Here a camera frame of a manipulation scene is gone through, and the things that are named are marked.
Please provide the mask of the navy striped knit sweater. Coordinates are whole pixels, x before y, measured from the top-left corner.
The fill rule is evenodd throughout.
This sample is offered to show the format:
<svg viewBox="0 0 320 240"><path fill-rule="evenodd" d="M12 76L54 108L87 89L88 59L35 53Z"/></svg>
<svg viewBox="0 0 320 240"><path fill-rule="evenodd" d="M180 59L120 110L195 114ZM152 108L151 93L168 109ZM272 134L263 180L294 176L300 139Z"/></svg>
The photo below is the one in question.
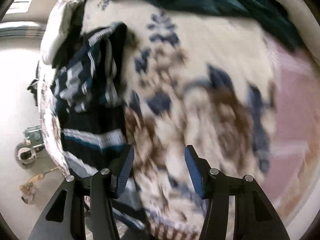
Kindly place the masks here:
<svg viewBox="0 0 320 240"><path fill-rule="evenodd" d="M127 27L75 27L57 52L52 110L68 168L81 178L110 165L127 145L121 69Z"/></svg>

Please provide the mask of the floral bed quilt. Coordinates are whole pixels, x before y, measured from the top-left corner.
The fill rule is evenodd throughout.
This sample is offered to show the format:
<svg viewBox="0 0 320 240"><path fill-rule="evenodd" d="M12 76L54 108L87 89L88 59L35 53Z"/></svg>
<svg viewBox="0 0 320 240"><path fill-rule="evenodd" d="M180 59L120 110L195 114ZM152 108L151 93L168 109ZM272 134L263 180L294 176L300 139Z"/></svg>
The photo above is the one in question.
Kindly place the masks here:
<svg viewBox="0 0 320 240"><path fill-rule="evenodd" d="M54 58L70 32L122 22L125 137L133 178L120 198L161 239L197 239L206 204L191 187L184 148L228 176L251 174L285 225L319 179L319 24L303 0L276 0L305 48L289 52L255 20L165 11L143 0L58 0L41 42L37 94L45 148L69 168L53 113Z"/></svg>

